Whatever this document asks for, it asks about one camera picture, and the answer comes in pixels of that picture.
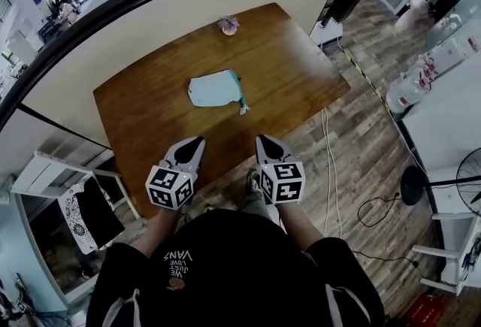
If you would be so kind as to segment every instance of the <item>black cloth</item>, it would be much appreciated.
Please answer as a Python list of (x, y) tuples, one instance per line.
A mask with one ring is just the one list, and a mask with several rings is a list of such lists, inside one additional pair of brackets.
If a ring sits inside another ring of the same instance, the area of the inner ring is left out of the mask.
[[(212, 210), (182, 227), (151, 259), (126, 244), (107, 251), (93, 293), (86, 327), (100, 326), (109, 307), (139, 289), (141, 324), (188, 322), (315, 322), (330, 326), (325, 283), (354, 292), (371, 316), (384, 321), (372, 283), (346, 242), (325, 238), (302, 253), (286, 233), (264, 217)], [(182, 277), (183, 289), (169, 289)], [(336, 292), (344, 326), (369, 325), (346, 293)], [(132, 327), (133, 307), (114, 326)]]
[(93, 177), (87, 179), (83, 192), (76, 193), (75, 196), (82, 220), (99, 247), (123, 232), (125, 227), (115, 216)]

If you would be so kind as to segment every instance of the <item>wooden table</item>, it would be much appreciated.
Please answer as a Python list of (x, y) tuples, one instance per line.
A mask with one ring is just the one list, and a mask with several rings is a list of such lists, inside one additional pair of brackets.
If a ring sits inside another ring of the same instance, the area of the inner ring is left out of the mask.
[[(255, 153), (260, 133), (282, 138), (349, 90), (327, 57), (278, 5), (236, 16), (231, 37), (212, 23), (159, 48), (94, 91), (107, 137), (139, 212), (155, 215), (145, 190), (152, 165), (184, 138), (207, 141), (197, 189)], [(251, 110), (195, 107), (191, 77), (232, 69)]]

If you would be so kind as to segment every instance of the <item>sneaker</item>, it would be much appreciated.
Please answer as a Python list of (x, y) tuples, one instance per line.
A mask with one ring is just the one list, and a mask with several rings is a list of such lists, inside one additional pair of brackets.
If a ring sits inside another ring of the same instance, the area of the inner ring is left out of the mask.
[(261, 177), (259, 173), (255, 169), (251, 170), (247, 175), (247, 189), (250, 190), (250, 192), (259, 192), (262, 194), (262, 189), (259, 185), (260, 181)]

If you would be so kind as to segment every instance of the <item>electric fan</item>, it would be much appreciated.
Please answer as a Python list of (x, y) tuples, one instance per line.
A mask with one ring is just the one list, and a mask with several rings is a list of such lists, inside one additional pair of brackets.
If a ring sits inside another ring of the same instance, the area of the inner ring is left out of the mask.
[(469, 210), (481, 216), (481, 148), (474, 150), (461, 162), (455, 180), (430, 183), (418, 167), (407, 167), (401, 178), (401, 195), (407, 205), (417, 203), (427, 186), (457, 186), (461, 200)]

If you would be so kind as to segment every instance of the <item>black fan base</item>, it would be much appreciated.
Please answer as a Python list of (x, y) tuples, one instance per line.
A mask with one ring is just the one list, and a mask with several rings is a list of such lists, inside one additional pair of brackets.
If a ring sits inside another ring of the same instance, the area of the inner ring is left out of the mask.
[(401, 197), (405, 205), (415, 205), (426, 187), (426, 177), (418, 167), (407, 167), (401, 177)]

